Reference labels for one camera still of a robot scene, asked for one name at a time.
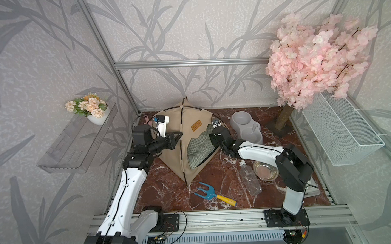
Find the grey double pet bowl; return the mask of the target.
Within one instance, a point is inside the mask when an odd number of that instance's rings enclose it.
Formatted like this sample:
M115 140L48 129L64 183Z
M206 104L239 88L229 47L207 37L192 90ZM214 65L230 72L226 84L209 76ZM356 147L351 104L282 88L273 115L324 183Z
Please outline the grey double pet bowl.
M252 119L252 116L245 111L235 112L230 125L235 130L238 139L243 139L254 144L263 144L261 125Z

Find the steel bowl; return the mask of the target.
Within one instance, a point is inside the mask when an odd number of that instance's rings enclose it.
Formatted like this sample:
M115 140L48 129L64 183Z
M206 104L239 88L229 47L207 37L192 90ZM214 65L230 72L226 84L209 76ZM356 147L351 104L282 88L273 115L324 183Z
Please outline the steel bowl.
M279 176L279 170L276 166L259 161L254 163L254 172L263 181L274 181Z

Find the beige pet tent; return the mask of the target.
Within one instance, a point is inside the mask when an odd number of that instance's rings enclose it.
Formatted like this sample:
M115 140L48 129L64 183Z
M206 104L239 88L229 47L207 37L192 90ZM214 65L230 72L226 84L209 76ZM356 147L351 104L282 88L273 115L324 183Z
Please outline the beige pet tent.
M217 118L216 113L206 109L196 107L191 104L187 98L167 109L164 109L156 115L169 116L166 132L182 132L183 136L174 150L165 150L159 156L161 161L166 164L186 185L196 178L202 169L220 150L218 149L199 167L191 169L188 165L187 149L191 138L198 138L200 134L206 131L207 126L212 124L212 120Z

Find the green checked cushion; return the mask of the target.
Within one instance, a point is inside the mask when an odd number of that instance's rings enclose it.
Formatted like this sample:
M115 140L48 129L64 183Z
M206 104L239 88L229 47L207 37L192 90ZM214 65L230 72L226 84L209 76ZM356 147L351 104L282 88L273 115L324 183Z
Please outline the green checked cushion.
M191 138L187 149L188 165L191 169L202 165L218 149L210 140L213 128L209 124L206 131L202 132L198 138Z

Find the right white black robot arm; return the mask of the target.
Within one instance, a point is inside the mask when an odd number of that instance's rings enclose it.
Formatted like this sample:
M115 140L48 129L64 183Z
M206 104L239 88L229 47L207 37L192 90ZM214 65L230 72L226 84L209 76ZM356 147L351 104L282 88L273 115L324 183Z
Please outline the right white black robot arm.
M229 157L253 160L277 168L286 185L281 214L294 219L302 209L307 182L312 178L314 167L309 159L294 145L272 147L254 144L243 139L235 140L229 130L220 125L210 133L213 146L220 147Z

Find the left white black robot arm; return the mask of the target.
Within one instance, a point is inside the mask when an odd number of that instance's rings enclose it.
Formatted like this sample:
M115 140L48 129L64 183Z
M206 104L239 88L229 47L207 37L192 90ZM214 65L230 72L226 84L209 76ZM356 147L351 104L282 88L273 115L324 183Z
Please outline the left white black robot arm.
M163 150L174 150L182 132L157 133L156 128L143 124L134 128L133 147L122 164L122 178L110 210L94 236L88 236L84 244L142 244L154 228L163 223L160 207L148 207L135 222L132 215L141 187L151 165Z

